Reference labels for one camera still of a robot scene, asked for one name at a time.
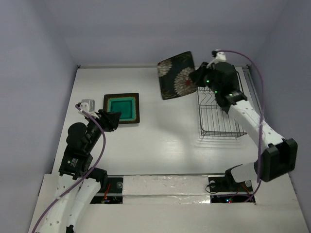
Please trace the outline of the teal square plate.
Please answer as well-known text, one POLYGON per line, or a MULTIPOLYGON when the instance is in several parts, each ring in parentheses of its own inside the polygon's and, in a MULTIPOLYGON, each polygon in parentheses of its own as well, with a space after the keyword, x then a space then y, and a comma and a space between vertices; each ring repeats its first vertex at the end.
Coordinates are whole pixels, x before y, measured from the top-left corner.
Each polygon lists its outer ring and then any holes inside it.
POLYGON ((121 93, 104 95, 106 112, 121 112, 120 124, 139 124, 139 93, 121 93))

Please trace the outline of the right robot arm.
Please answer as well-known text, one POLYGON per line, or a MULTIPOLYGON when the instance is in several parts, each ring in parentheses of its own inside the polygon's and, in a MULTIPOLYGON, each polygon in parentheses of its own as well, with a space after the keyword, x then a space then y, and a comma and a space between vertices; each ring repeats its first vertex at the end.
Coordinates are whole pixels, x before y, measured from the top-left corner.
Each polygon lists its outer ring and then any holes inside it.
POLYGON ((267 183, 294 170, 297 142, 278 134, 256 112, 240 89, 239 75, 233 65, 227 62, 203 62, 190 74, 190 79, 197 87, 211 90, 221 109, 247 132, 258 147, 255 162, 237 165, 225 171, 223 184, 228 190, 237 189, 247 180, 267 183))

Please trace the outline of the black floral square plate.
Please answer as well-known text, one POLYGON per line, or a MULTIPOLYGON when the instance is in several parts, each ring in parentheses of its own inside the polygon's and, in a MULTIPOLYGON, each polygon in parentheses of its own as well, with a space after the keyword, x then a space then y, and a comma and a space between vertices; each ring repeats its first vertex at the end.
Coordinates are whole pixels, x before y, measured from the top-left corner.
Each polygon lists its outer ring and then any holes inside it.
POLYGON ((163 100, 170 100, 194 93, 196 85, 190 78, 195 71, 192 53, 186 51, 157 64, 160 92, 163 100))

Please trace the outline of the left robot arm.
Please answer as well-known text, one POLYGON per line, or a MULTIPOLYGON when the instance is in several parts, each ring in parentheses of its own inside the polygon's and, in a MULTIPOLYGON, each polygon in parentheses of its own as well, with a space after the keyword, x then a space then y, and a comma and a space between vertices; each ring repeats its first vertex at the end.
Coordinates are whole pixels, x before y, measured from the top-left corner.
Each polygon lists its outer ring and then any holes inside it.
POLYGON ((35 223, 34 233, 75 232, 94 196, 109 189, 106 170, 91 164, 91 151, 100 137, 117 129, 121 113, 78 111, 88 124, 77 122, 68 129, 54 200, 35 223))

